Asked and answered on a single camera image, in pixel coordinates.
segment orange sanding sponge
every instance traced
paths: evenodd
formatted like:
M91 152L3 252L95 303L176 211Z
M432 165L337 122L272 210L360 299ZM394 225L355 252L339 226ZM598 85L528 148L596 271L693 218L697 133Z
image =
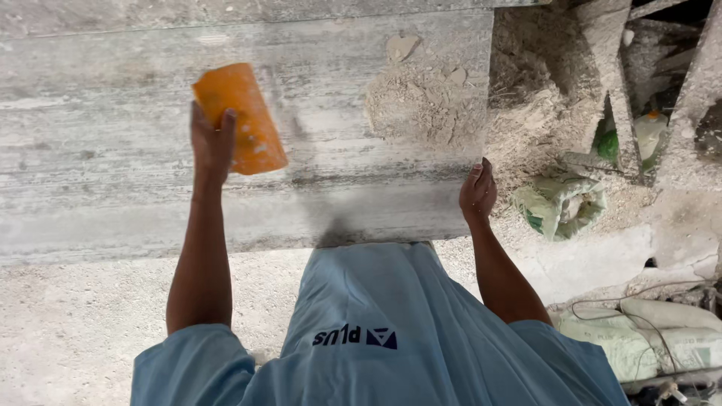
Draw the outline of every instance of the orange sanding sponge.
M206 72L193 85L193 93L206 118L217 129L227 108L238 114L231 170L253 175L288 165L250 64L233 64Z

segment person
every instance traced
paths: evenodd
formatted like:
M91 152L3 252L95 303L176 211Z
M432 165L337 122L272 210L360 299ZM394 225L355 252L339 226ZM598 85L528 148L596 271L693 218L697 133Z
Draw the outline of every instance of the person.
M279 358L256 370L231 332L221 188L235 113L219 131L193 104L193 196L168 295L168 338L137 356L140 405L628 405L601 347L559 334L497 241L487 159L459 205L484 303L426 243L316 249Z

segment plus logo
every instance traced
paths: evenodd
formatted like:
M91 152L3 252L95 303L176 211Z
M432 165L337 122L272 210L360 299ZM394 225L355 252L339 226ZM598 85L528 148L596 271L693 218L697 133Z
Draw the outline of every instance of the plus logo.
M366 330L366 345L380 345L395 350L396 332L389 332L388 329Z
M338 330L331 330L328 333L320 332L314 337L311 345L335 345L337 341L340 341L340 344L346 344L347 342L360 343L361 326L349 330L349 325L346 324ZM390 332L388 328L366 329L366 345L377 345L396 350L396 333Z

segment plastic bottle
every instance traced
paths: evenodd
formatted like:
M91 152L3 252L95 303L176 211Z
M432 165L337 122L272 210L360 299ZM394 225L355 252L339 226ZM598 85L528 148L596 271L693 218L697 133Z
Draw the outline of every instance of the plastic bottle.
M634 130L637 133L639 155L642 157L642 161L649 159L654 154L662 132L667 130L668 120L667 116L660 114L657 110L652 110L649 114L634 120Z

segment shoulder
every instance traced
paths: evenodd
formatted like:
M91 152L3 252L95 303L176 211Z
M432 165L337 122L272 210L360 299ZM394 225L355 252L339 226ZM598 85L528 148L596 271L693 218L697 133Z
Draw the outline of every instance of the shoulder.
M237 405L254 368L228 326L187 327L136 357L131 405Z
M566 337L537 320L516 321L509 327L579 399L590 405L629 404L600 346Z

